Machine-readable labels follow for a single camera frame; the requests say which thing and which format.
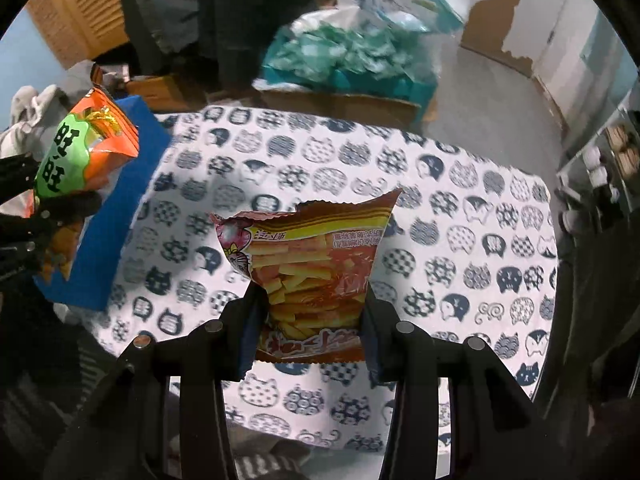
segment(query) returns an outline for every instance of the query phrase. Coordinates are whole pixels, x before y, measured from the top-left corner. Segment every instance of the green label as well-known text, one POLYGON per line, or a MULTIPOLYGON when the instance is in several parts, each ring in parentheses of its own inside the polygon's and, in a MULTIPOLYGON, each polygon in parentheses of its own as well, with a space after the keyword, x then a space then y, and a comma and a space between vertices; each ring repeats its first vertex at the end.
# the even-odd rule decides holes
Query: green label
POLYGON ((89 163, 85 139, 89 124, 74 114, 58 127, 49 153, 36 175, 36 195, 43 198, 64 195, 84 188, 84 168, 89 163))

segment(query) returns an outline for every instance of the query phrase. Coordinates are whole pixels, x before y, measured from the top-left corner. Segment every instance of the cat-pattern tablecloth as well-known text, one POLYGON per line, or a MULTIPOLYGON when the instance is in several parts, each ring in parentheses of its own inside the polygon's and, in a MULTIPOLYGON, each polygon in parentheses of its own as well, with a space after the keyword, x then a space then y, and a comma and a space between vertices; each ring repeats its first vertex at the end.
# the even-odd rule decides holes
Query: cat-pattern tablecloth
MULTIPOLYGON (((540 178, 349 121, 220 106, 163 119, 174 142, 123 248, 110 306, 92 321, 105 348, 119 354, 139 332, 185 335, 242 296, 248 281, 224 258, 209 213, 362 202, 403 186, 370 278, 376 295, 433 336, 481 337, 532 395, 556 278, 540 178)), ((228 418, 248 428, 336 449, 385 445, 395 385, 375 385, 363 363, 257 362, 242 383, 225 386, 228 418)), ((446 451, 445 381, 440 398, 446 451)))

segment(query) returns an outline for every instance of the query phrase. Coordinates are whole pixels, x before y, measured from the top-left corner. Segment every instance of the chip bag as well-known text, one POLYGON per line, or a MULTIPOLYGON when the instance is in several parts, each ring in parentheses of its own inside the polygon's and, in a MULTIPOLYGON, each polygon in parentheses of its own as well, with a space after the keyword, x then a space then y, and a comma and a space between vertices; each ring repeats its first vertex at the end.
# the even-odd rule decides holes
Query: chip bag
POLYGON ((307 202, 293 213, 214 216, 232 266, 269 295, 256 358, 363 360, 358 338, 367 283, 401 189, 368 202, 307 202))
MULTIPOLYGON (((93 88, 60 125, 34 181, 33 202, 79 191, 98 190, 102 200, 118 179, 118 168, 138 156, 138 130, 111 99, 93 88)), ((59 268, 68 280, 85 221, 66 225, 52 237, 44 254, 42 276, 50 282, 59 268)))

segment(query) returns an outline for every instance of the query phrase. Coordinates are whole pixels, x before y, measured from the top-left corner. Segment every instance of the gray floor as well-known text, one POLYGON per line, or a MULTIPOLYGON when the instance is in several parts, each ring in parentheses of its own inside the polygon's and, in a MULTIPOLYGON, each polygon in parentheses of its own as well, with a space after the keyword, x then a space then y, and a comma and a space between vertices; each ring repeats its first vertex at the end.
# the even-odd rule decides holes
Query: gray floor
MULTIPOLYGON (((562 157, 560 127, 533 83, 523 75, 465 49, 444 59, 438 88, 438 120, 425 134, 455 144, 502 166, 542 177, 553 196, 562 157)), ((559 239, 557 221, 554 222, 559 239)), ((312 480, 373 480, 382 457, 355 451, 315 450, 303 470, 312 480)), ((438 462, 438 476, 448 472, 448 456, 438 462)))

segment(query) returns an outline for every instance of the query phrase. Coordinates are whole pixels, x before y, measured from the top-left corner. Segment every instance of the wooden cabinet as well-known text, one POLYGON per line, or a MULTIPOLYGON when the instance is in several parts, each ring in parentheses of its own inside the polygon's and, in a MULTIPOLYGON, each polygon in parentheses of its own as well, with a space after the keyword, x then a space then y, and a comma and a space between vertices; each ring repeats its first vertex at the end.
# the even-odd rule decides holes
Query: wooden cabinet
POLYGON ((29 0, 26 8, 65 68, 129 41, 120 0, 29 0))

